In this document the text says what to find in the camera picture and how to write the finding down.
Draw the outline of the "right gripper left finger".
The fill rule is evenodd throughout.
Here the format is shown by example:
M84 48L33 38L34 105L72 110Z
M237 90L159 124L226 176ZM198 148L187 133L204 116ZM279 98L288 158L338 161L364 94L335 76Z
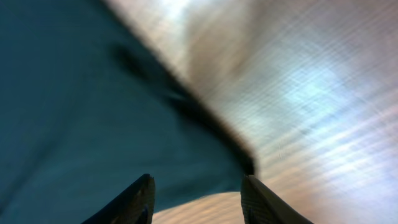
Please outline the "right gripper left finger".
M143 174L82 224L151 224L154 205L155 180Z

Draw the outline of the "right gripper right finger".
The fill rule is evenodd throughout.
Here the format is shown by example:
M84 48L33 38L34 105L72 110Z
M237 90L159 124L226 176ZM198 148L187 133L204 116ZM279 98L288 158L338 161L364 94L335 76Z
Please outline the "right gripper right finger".
M242 179L241 207L245 224L313 224L254 175Z

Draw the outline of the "black t-shirt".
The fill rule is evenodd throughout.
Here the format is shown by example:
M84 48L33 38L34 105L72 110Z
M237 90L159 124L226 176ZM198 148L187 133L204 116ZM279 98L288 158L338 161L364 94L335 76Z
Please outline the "black t-shirt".
M253 172L103 1L1 2L2 223L82 223L147 175L165 210Z

